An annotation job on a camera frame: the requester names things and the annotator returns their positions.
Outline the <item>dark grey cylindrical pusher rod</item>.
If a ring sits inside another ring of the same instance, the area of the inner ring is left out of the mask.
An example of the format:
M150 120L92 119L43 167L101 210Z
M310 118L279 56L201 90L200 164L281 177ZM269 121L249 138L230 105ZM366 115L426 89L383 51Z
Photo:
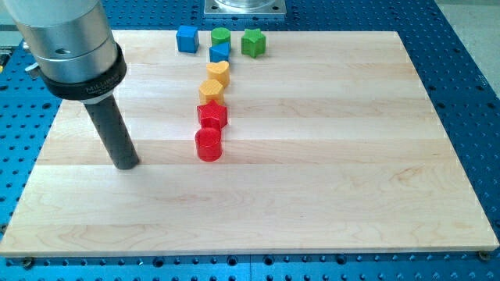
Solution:
M110 95L95 104L85 104L95 129L117 169L132 169L139 157L115 98Z

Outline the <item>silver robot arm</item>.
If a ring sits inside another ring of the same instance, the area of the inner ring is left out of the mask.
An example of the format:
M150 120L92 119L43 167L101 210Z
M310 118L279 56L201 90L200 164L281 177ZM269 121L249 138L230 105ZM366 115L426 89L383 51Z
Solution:
M114 166L132 169L139 157L113 97L127 73L100 0L4 0L39 77L56 97L79 101Z

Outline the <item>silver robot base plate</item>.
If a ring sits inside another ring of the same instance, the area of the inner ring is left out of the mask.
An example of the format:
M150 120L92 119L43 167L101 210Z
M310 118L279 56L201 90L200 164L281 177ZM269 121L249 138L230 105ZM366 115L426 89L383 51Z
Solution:
M205 0L206 16L285 16L285 0Z

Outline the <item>black tool mounting collar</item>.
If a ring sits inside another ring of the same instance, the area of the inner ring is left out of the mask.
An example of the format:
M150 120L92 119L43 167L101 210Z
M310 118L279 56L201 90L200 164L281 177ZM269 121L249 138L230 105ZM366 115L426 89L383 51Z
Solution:
M42 71L40 71L40 78L44 81L47 89L57 98L70 101L99 98L117 87L127 73L127 64L123 57L122 48L117 44L116 49L115 62L104 73L91 80L75 84L60 83L51 80Z

